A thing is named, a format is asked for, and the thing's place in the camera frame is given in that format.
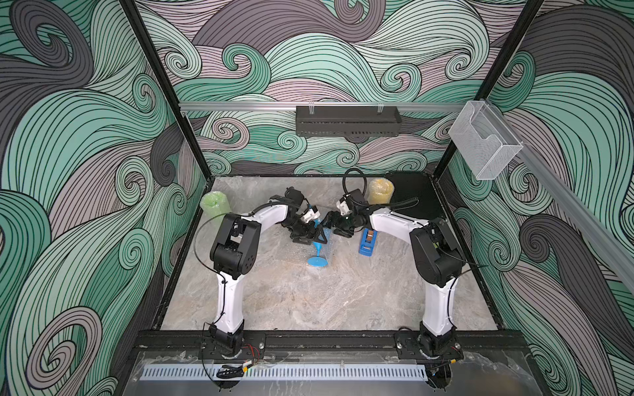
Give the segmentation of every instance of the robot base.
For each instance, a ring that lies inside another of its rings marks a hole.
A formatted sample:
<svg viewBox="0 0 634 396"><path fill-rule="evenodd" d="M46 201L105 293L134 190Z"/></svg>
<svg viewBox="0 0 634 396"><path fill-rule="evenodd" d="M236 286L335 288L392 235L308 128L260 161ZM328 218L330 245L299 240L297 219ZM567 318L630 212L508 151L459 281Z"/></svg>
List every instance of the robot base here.
<svg viewBox="0 0 634 396"><path fill-rule="evenodd" d="M242 348L242 335L244 334L244 320L240 324L240 327L235 333L225 333L219 330L215 325L211 325L209 328L209 336L212 343L218 348L224 355L235 356L240 353Z"/></svg>
<svg viewBox="0 0 634 396"><path fill-rule="evenodd" d="M421 321L418 343L423 353L429 357L440 356L443 359L462 359L462 351L460 351L460 344L458 344L455 330L456 328L452 328L447 333L436 336Z"/></svg>

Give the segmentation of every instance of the black metal frame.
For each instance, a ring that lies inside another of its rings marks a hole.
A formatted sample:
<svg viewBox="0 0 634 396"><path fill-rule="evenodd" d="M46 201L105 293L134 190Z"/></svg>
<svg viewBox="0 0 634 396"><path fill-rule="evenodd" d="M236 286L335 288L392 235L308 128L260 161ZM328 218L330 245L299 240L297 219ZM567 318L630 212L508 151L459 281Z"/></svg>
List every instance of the black metal frame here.
<svg viewBox="0 0 634 396"><path fill-rule="evenodd" d="M493 66L486 74L480 89L475 94L474 100L486 99L489 97L495 84L498 82L500 76L507 68L508 63L515 55L517 48L521 44L526 31L535 19L537 12L539 12L544 0L528 0L526 5L522 9L519 17L515 21L515 25L508 34L507 40L504 42L502 49L493 62ZM449 162L456 153L456 145L451 141L447 149L444 151L443 156L434 169L434 179L438 180L443 175L445 169L449 165Z"/></svg>
<svg viewBox="0 0 634 396"><path fill-rule="evenodd" d="M194 154L194 158L198 163L203 176L208 182L213 181L214 176L211 173L211 169L209 169L207 161L203 156L202 150L196 142L196 135L194 134L189 121L187 121L187 119L183 117L183 114L181 114L181 108L178 105L178 96L176 96L176 91L172 87L172 84L169 82L167 72L161 64L159 53L154 47L154 43L150 38L150 33L143 23L141 13L136 7L136 3L134 2L134 0L119 0L119 3L123 8L124 13L126 13L127 20L130 23L132 30L134 31L134 35L139 41L139 45L141 46L143 53L148 59L148 63L152 68L152 72L154 72L154 76L156 77L158 85L165 95L167 104L172 110L174 117L176 118L176 123L180 127L181 132L185 136L185 139L190 146L191 152Z"/></svg>
<svg viewBox="0 0 634 396"><path fill-rule="evenodd" d="M461 351L475 352L489 357L500 350L516 350L524 354L531 374L543 395L551 395L537 362L520 331L457 331L457 347ZM262 359L267 362L291 361L301 354L311 352L360 352L396 354L400 359L414 360L417 364L436 365L438 360L421 358L414 348L407 348L403 338L415 339L418 331L278 331L245 330L245 342L258 347ZM248 349L240 359L226 359L213 350L208 338L201 331L140 331L134 347L126 361L128 375L117 384L115 396L120 395L127 385L129 375L143 352L168 352L166 355L182 351L197 352L199 358L214 359L223 364L242 362L251 358Z"/></svg>
<svg viewBox="0 0 634 396"><path fill-rule="evenodd" d="M196 135L191 128L190 123L180 112L179 101L172 87L169 79L167 77L167 73L162 66L162 62L160 61L159 55L153 45L153 42L150 38L150 35L143 23L139 10L136 7L136 3L134 0L119 0L121 6L126 13L126 16L129 20L129 23L134 30L134 33L137 37L137 40L148 59L150 67L152 68L155 77L158 81L161 90L165 95L165 98L172 110L176 122L178 123L181 132L183 133L185 139L187 140L190 148L193 152L194 158L200 167L203 176L207 180L207 185L205 186L204 192L207 192L211 189L214 183L214 175L210 171L207 162L203 156L202 150L196 141ZM486 98L489 96L493 87L495 86L497 80L506 69L509 61L512 59L515 54L516 49L521 43L526 30L530 26L531 22L535 18L543 0L528 0L522 13L520 14L518 20L516 21L513 29L510 31L510 34L504 43L500 54L496 58L491 70L487 74L480 90L476 94L476 100L481 98ZM453 154L456 151L456 147L453 143L447 147L447 150L444 152L444 155L440 162L438 163L433 175L433 186L434 190L437 193L437 197L439 198L441 205L445 214L448 216L453 229L458 238L458 242L463 249L465 257L467 260L473 262L473 256L470 250L467 248L465 239L457 227L456 220L453 217L453 214L449 210L449 206L447 200L444 196L442 189L438 183L439 178L442 176L443 172L447 168ZM255 177L342 177L340 174L329 174L329 175L290 175L290 174L257 174L257 175L240 175L240 176L255 176ZM372 174L366 175L367 177L383 177L383 174ZM354 174L348 175L348 177L360 177ZM178 278L181 274L181 270L183 268L184 260L186 258L187 252L189 252L190 245L193 239L193 235L195 230L197 229L198 222L200 220L200 216L202 211L200 209L197 210L188 230L188 234L186 235L185 241L179 252L179 257L177 263L174 267L174 271L172 272L172 276L168 282L166 291L163 295L161 304L157 308L157 313L152 324L153 330L140 331L137 337L137 340L134 344L133 349L131 350L128 360L126 362L126 378L121 378L117 389L115 390L116 395L120 395L125 388L127 383L127 379L130 375L130 372L136 362L136 358L140 352L143 351L166 351L166 350L201 350L201 346L205 346L205 336L202 331L199 330L191 330L191 331L165 331L160 330L162 326L162 321L165 317L165 313L167 312L167 308L169 306L169 302L174 294L174 290L176 288L176 283L178 282ZM478 268L473 268L472 272L476 278L476 281L482 291L482 295L489 307L491 315L495 320L495 323L498 329L502 329L503 321L501 319L500 313L496 308L496 305L491 297L491 294L484 282L482 274L480 273ZM460 345L463 350L470 350L474 352L479 352L482 350L499 350L501 348L514 348L517 350L521 350L524 352L526 356L526 360L530 366L533 376L538 382L541 391L545 395L550 395L550 389L547 386L547 383L543 379L541 375L541 371L537 366L537 363L533 356L530 354L530 350L526 345L526 341L521 332L519 331L509 331L509 330L498 330L498 331L457 331L458 339L460 341ZM412 351L412 348L408 348L406 346L407 339L414 339L418 336L418 331L244 331L245 342L249 342L252 345L255 345L256 342L262 340L265 344L264 353L276 354L277 356L283 356L284 354L288 354L291 352L310 352L310 351L334 351L334 352L344 352L344 351L357 351L357 352L371 352L381 350L382 352L396 352L403 358L410 358L414 356L417 362L421 364L430 363L427 359L419 359L420 356L417 355L416 351ZM408 353L413 352L414 355L407 356ZM207 353L203 355L207 357L213 356L213 348L210 347Z"/></svg>
<svg viewBox="0 0 634 396"><path fill-rule="evenodd" d="M449 220L449 223L451 224L451 227L453 228L454 233L456 234L456 238L458 239L458 244L460 245L460 248L462 249L462 253L464 254L464 257L470 263L476 262L473 255L471 254L471 250L467 246L467 242L465 241L464 235L462 235L462 232L460 228L458 227L458 223L456 222L456 219L453 216L453 212L449 208L449 203L447 202L447 198L444 195L443 189L440 187L439 181L432 179L432 182L434 183L434 190L436 190L436 195L438 195L438 200L440 201L441 206L443 207L444 213L447 215L447 219ZM470 268L471 268L471 272L473 272L474 274L474 278L475 278L475 281L477 282L478 287L480 287L480 292L482 293L482 297L484 297L484 301L486 302L486 305L489 307L489 312L491 313L491 317L493 317L495 325L498 327L498 330L504 329L505 328L504 321L502 320L502 316L500 315L500 311L498 310L497 305L495 305L495 301L493 300L493 296L491 295L491 292L489 291L488 286L486 286L486 282L484 281L484 277L482 276L482 272L480 271L480 268L476 267L475 265L470 265Z"/></svg>

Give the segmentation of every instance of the marble surface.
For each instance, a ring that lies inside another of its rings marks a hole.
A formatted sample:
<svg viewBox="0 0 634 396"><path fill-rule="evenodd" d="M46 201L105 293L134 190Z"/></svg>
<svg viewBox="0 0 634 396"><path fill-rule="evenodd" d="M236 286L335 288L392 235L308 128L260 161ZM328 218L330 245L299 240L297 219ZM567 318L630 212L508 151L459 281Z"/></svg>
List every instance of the marble surface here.
<svg viewBox="0 0 634 396"><path fill-rule="evenodd" d="M325 214L343 194L339 177L224 177L213 190L225 193L231 209L251 211L286 187L302 191ZM362 188L348 179L348 190ZM203 215L199 226L208 217ZM209 266L217 226L198 234L197 252ZM245 279L245 329L385 330L418 329L425 309L425 283L418 275L409 244L379 234L372 257L358 253L361 233L337 235L328 244L328 265L306 264L312 246L290 242L289 231L275 225L263 232L257 260ZM216 275L195 258L193 244L172 297L162 329L202 329L216 315ZM458 280L453 322L460 330L495 330L495 322L472 275Z"/></svg>

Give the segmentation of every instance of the swirl pattern wall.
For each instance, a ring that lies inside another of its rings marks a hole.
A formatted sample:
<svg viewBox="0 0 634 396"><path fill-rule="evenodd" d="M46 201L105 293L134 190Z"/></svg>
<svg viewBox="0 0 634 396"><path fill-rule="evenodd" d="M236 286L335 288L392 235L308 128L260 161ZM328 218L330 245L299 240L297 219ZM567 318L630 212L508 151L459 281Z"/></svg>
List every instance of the swirl pattern wall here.
<svg viewBox="0 0 634 396"><path fill-rule="evenodd" d="M634 3L575 3L546 2L490 99L634 255ZM517 159L475 181L457 155L442 179L505 325L524 332L553 394L631 395L634 297L612 263Z"/></svg>
<svg viewBox="0 0 634 396"><path fill-rule="evenodd" d="M1 2L0 69L3 394L112 394L204 180L118 0Z"/></svg>
<svg viewBox="0 0 634 396"><path fill-rule="evenodd" d="M491 43L513 27L524 1L137 4L181 101L464 102L499 53ZM384 144L296 137L293 113L189 116L213 173L241 175L432 170L455 117L405 114L407 135Z"/></svg>

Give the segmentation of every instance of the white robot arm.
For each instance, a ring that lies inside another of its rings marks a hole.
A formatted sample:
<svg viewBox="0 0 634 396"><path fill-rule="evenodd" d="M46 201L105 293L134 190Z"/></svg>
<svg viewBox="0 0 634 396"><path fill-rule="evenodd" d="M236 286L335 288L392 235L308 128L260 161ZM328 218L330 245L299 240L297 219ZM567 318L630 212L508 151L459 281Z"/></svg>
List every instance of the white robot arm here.
<svg viewBox="0 0 634 396"><path fill-rule="evenodd" d="M414 219L385 207L371 207L360 202L361 198L357 196L357 200L348 199L346 206L353 209L347 209L347 215L330 212L322 224L315 226L314 219L319 213L314 208L309 207L302 215L296 213L304 199L299 191L289 188L285 197L272 199L277 201L269 202L252 215L226 215L211 249L219 287L216 320L210 331L218 345L235 353L241 347L243 280L256 261L261 231L279 223L291 230L295 242L326 243L322 226L332 227L335 234L350 237L354 227L358 226L354 224L361 222L363 226L393 235L411 245L418 273L426 282L425 314L420 323L419 341L429 357L440 354L455 330L451 313L457 277L463 265L453 255L441 255L436 250L435 243L442 241L459 255L455 250L457 241L444 220Z"/></svg>

